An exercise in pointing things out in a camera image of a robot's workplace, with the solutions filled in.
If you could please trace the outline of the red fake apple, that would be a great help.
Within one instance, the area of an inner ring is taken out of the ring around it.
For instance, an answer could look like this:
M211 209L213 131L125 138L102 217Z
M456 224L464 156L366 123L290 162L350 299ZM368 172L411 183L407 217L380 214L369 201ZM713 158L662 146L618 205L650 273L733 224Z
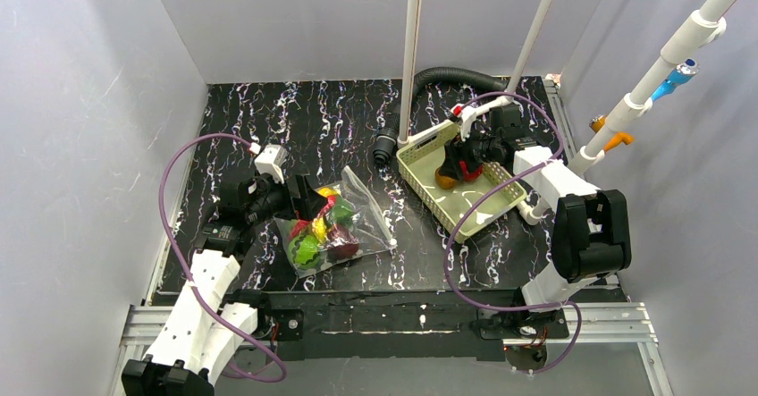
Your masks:
M467 166L465 166L465 162L460 162L460 168L462 171L462 178L465 182L476 181L481 176L484 169L482 165L479 165L473 170L470 170Z

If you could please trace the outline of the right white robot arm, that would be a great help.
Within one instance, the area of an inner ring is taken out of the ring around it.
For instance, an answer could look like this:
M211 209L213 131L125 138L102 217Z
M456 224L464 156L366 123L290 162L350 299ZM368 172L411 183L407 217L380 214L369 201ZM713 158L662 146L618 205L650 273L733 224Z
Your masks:
M514 154L513 177L486 191L460 217L451 230L461 225L490 197L518 181L525 181L554 214L551 261L520 287L522 304L498 307L467 297L455 282L452 291L469 305L502 313L558 310L572 295L607 274L626 269L631 263L627 200L618 190L600 190L570 170L559 153L548 147L532 146Z

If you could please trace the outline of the green fake pepper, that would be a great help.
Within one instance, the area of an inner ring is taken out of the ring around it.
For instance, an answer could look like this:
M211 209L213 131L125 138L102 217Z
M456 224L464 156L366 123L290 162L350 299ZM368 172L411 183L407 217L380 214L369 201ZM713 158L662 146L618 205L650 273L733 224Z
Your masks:
M353 205L343 197L337 197L335 204L330 210L330 217L335 223L348 225L352 223L356 211Z

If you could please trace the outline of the dark red fake fruit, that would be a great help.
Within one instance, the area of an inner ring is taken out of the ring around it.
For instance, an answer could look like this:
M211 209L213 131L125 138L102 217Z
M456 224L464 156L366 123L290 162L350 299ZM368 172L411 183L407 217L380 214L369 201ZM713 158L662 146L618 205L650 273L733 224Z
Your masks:
M359 243L350 232L330 232L328 241L327 256L333 262L351 259L358 253Z

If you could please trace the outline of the clear zip top bag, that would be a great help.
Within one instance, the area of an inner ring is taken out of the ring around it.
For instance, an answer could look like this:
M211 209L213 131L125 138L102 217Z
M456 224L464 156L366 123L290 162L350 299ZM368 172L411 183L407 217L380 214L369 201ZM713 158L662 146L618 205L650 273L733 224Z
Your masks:
M285 247L286 257L295 274L299 278L309 277L310 275L318 274L336 265L347 263L363 256L370 256L389 251L396 247L397 241L393 238L391 231L385 222L378 202L366 184L359 179L350 166L347 165L342 168L341 178L337 182L322 187L331 187L338 190L340 192L340 197L349 201L353 205L356 213L353 216L352 223L348 225L335 223L330 217L330 212L326 215L326 222L328 224L327 239L324 243L319 242L321 260L313 269L298 269L290 259L288 252L289 243L298 237L292 238L290 236L290 229L298 218L291 220L280 218L274 219L277 229L282 236L282 245ZM328 258L328 235L333 231L350 232L357 239L359 250L353 258L337 262L333 262ZM311 231L311 224L301 234L314 235Z

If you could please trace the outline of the brown fake potato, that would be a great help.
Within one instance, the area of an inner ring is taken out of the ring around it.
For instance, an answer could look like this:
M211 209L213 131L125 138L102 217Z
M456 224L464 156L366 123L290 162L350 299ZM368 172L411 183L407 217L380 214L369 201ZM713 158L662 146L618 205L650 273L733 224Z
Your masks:
M436 185L442 190L452 190L459 184L456 178L444 175L441 167L435 170L434 179Z

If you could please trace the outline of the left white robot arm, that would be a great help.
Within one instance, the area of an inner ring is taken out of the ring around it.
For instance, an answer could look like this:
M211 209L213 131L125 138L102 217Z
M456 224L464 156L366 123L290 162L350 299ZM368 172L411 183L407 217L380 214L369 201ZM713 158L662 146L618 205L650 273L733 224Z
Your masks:
M161 331L121 373L127 395L212 395L243 341L253 341L257 306L224 303L258 225L273 218L314 218L328 201L307 176L279 183L259 174L226 187L215 216L203 225L190 261L178 258L186 281Z

